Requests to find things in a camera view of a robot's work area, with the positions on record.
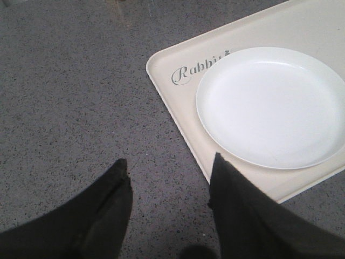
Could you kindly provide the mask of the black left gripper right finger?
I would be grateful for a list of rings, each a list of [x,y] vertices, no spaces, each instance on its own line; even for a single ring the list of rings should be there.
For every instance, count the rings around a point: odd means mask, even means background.
[[[293,214],[217,153],[210,180],[222,258],[344,258],[344,239]]]

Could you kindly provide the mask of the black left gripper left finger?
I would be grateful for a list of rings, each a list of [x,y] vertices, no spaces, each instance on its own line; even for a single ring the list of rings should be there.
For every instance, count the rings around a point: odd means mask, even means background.
[[[1,258],[118,258],[133,204],[125,159],[64,205],[1,233]]]

